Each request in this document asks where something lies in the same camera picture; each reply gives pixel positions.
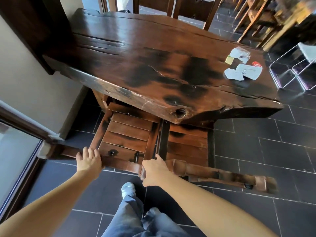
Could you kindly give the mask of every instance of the tabletop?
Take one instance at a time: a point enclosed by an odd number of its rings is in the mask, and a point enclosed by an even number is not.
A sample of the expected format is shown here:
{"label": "tabletop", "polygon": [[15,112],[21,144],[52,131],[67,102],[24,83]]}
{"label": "tabletop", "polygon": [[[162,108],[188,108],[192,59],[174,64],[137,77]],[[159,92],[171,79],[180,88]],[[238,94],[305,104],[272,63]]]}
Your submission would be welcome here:
{"label": "tabletop", "polygon": [[[78,9],[71,32],[44,58],[56,71],[175,124],[265,118],[283,108],[263,52],[180,20]],[[227,79],[235,47],[263,69],[258,79]]]}

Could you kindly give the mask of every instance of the chair backrest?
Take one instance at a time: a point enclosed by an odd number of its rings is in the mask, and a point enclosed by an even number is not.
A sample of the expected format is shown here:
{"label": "chair backrest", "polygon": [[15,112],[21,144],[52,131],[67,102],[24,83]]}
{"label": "chair backrest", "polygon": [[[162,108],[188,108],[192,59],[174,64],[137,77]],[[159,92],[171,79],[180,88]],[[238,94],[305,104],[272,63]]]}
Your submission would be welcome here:
{"label": "chair backrest", "polygon": [[176,0],[173,18],[184,16],[199,21],[204,21],[204,30],[208,30],[221,0]]}
{"label": "chair backrest", "polygon": [[139,14],[139,5],[158,11],[167,12],[171,17],[174,0],[133,0],[133,12]]}

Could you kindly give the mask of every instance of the white paper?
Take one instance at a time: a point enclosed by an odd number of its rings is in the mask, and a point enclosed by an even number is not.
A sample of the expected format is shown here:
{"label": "white paper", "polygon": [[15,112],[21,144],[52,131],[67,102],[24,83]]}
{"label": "white paper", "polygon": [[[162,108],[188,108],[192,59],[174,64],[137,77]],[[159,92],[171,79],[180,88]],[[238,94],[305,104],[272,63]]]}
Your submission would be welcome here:
{"label": "white paper", "polygon": [[236,72],[241,72],[243,76],[256,80],[262,72],[262,67],[239,64]]}
{"label": "white paper", "polygon": [[242,76],[242,72],[240,71],[238,72],[234,69],[228,68],[224,71],[224,73],[228,79],[244,80],[244,77]]}
{"label": "white paper", "polygon": [[238,58],[244,64],[246,64],[250,58],[250,52],[241,47],[236,47],[232,49],[229,55],[233,58]]}

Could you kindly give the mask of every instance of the jeans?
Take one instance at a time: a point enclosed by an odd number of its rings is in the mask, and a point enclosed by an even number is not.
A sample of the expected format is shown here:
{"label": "jeans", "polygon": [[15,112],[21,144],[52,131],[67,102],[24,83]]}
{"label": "jeans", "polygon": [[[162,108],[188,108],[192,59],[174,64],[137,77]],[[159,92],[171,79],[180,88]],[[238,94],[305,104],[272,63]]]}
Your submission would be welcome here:
{"label": "jeans", "polygon": [[164,213],[142,218],[143,207],[136,196],[126,195],[102,237],[190,237]]}

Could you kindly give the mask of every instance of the red sticker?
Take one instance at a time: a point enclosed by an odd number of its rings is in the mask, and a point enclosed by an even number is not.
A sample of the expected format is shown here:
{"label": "red sticker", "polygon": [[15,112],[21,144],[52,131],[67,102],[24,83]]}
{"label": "red sticker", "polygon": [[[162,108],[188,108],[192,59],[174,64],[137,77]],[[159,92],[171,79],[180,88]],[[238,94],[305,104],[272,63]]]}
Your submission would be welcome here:
{"label": "red sticker", "polygon": [[252,65],[253,65],[253,66],[256,66],[256,67],[262,67],[259,62],[253,62]]}

